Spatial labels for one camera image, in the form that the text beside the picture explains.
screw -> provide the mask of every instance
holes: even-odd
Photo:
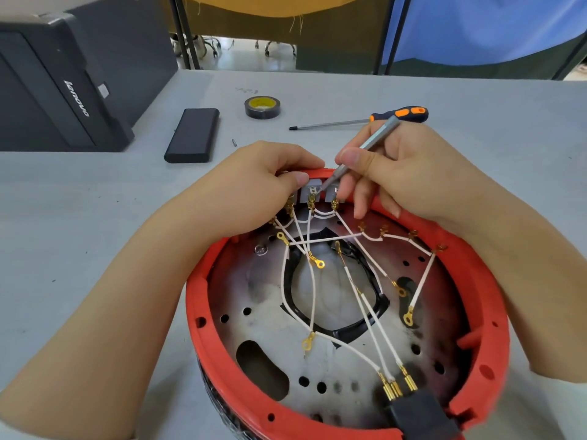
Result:
[[[267,246],[266,245],[259,244],[258,246],[255,246],[255,254],[256,255],[263,256],[266,253],[267,253]]]

blue cloth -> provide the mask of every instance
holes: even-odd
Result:
[[[404,0],[396,0],[382,64]],[[501,63],[572,40],[587,30],[587,0],[412,0],[394,61],[451,66]]]

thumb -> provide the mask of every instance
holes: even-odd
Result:
[[[288,196],[296,191],[298,188],[303,187],[310,180],[308,173],[301,171],[290,171],[277,176],[279,183],[282,184],[283,189],[287,191]]]
[[[395,162],[377,152],[360,148],[346,148],[341,153],[341,163],[376,184],[385,186],[389,181],[389,174],[393,170]]]

orange-handled screwdriver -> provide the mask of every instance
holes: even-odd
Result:
[[[348,120],[345,122],[331,122],[331,123],[319,123],[316,125],[306,125],[306,126],[290,126],[290,131],[297,131],[297,130],[311,130],[313,128],[324,128],[324,127],[336,127],[339,125],[351,125],[351,124],[358,124],[358,123],[367,123],[373,122],[375,120],[388,120],[396,116],[400,120],[406,122],[416,122],[422,123],[428,119],[428,108],[419,107],[419,106],[411,106],[411,107],[403,107],[398,110],[391,110],[387,112],[374,112],[368,119],[360,119],[360,120]]]

red plastic housing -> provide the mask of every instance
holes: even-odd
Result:
[[[308,171],[311,179],[326,179],[332,169]],[[438,253],[463,301],[471,332],[459,339],[462,349],[473,353],[471,370],[462,389],[450,401],[448,411],[462,430],[484,421],[494,407],[507,375],[510,335],[503,299],[495,278],[473,249],[435,222],[402,211],[395,219],[376,197],[373,211],[399,222],[429,246],[447,246]],[[255,386],[234,362],[215,325],[208,300],[209,271],[228,239],[212,245],[187,280],[186,309],[195,351],[210,381],[233,412],[249,429],[270,440],[401,440],[398,429],[360,430],[339,428],[310,418],[275,402]]]

